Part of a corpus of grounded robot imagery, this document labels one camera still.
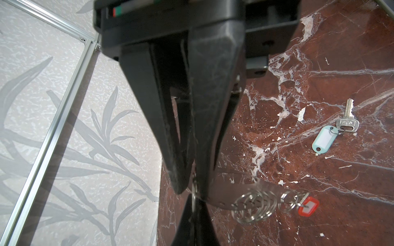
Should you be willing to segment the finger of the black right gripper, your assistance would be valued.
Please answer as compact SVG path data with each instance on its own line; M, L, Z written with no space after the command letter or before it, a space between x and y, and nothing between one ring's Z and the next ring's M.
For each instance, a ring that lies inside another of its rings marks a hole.
M120 66L151 127L176 194L188 187L194 161L186 66L180 48L126 46Z
M181 41L188 94L181 100L181 153L196 167L207 199L222 139L246 82L245 23L223 21L190 30Z

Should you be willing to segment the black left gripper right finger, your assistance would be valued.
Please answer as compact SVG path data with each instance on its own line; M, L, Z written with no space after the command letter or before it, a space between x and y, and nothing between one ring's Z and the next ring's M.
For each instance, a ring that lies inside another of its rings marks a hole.
M195 203L195 246L219 246L207 205L196 199Z

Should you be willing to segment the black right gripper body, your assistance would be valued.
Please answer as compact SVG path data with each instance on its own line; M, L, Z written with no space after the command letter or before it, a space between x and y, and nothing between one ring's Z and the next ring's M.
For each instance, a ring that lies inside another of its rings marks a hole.
M171 47L193 28L243 21L246 74L256 79L267 73L270 55L287 49L300 14L300 1L94 1L92 22L104 54L118 60L127 45Z

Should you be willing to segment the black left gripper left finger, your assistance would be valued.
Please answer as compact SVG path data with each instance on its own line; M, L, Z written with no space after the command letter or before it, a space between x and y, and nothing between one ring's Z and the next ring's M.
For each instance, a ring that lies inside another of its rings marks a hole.
M192 210L192 195L187 198L184 211L182 213L181 221L176 230L175 237L171 246L194 246L194 225L192 223L193 210Z

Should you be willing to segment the key with red tag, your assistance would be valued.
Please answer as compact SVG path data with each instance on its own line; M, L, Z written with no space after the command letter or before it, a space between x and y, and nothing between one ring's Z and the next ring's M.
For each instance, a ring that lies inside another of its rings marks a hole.
M319 207L320 202L311 196L307 196L303 198L300 202L296 203L298 207L298 214L303 217L310 217L315 213L317 208Z

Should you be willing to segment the key with light tag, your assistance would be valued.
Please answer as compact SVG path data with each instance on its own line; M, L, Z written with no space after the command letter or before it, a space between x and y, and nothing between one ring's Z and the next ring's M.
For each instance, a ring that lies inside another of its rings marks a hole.
M354 100L349 98L346 102L344 115L336 120L335 126L324 126L314 142L312 149L316 154L326 153L335 139L346 132L356 133L359 129L360 122L353 115Z

